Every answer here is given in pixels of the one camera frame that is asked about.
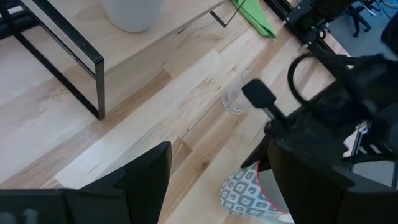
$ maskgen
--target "green cloth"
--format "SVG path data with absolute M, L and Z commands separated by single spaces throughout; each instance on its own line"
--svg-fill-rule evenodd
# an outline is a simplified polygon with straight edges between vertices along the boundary
M 243 3 L 239 12 L 256 28 L 258 33 L 272 39 L 276 37 L 273 28 L 264 15 L 259 0 L 231 0 L 231 2 L 236 8 Z

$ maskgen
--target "black metal stand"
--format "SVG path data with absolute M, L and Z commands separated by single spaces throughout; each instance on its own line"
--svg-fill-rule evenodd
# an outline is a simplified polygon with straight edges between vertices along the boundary
M 224 23 L 224 21 L 214 12 L 211 11 L 210 14 L 217 20 L 217 22 L 219 22 L 224 28 L 226 26 L 228 26 L 228 24 L 232 21 L 232 19 L 235 17 L 236 13 L 238 13 L 238 11 L 242 8 L 244 2 L 246 2 L 246 0 L 244 0 L 242 2 L 242 4 L 239 5 L 239 7 L 235 10 L 234 14 L 232 15 L 232 17 L 228 20 L 227 23 Z
M 29 52 L 42 63 L 75 97 L 79 100 L 97 119 L 102 120 L 105 117 L 105 79 L 104 79 L 104 58 L 102 55 L 47 1 L 33 0 L 36 5 L 57 25 L 60 30 L 70 38 L 75 45 L 87 55 L 93 62 L 95 70 L 92 71 L 87 64 L 78 57 L 69 46 L 62 40 L 24 3 L 21 1 L 21 7 L 25 12 L 35 18 L 35 21 L 69 54 L 77 63 L 94 78 L 96 82 L 98 109 L 55 67 L 45 58 L 22 34 L 21 28 L 16 26 L 16 22 L 9 14 L 5 5 L 0 4 L 0 14 L 4 19 L 8 31 L 13 35 Z

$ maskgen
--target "metal bolt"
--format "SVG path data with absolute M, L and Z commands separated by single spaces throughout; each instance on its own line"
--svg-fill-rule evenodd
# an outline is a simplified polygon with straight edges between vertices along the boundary
M 366 134 L 366 133 L 368 133 L 368 130 L 369 130 L 369 125 L 368 125 L 368 122 L 367 122 L 367 121 L 362 122 L 362 123 L 358 126 L 358 131 L 359 131 L 361 134 Z

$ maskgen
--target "gray carpet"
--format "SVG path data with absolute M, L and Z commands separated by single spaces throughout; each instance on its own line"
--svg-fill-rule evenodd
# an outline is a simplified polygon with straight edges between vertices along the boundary
M 372 26 L 372 29 L 365 33 L 363 32 L 365 26 L 360 24 L 361 33 L 357 38 L 353 37 L 355 28 L 353 18 L 351 16 L 343 14 L 330 24 L 329 28 L 331 33 L 351 56 L 357 57 L 362 55 L 384 53 L 387 58 L 398 59 L 397 56 L 395 56 L 380 41 L 381 33 L 389 22 L 387 15 L 392 17 L 396 12 L 398 12 L 398 10 L 390 9 L 383 4 L 381 4 L 381 6 L 385 10 L 385 13 L 381 16 L 372 16 L 367 10 L 362 11 L 361 15 Z

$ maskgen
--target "black chair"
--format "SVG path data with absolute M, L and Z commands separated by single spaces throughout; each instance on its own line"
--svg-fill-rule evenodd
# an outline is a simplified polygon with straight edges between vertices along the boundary
M 348 15 L 350 15 L 354 20 L 355 33 L 353 34 L 353 37 L 357 38 L 359 33 L 361 32 L 361 29 L 359 28 L 359 23 L 362 23 L 366 27 L 366 29 L 364 30 L 365 32 L 369 32 L 372 29 L 370 24 L 360 15 L 360 13 L 364 9 L 373 9 L 373 10 L 380 12 L 380 10 L 378 8 L 376 8 L 372 5 L 375 2 L 376 2 L 376 0 L 362 1 L 362 4 L 363 4 L 362 6 L 354 7 L 351 5 L 347 9 L 346 13 Z

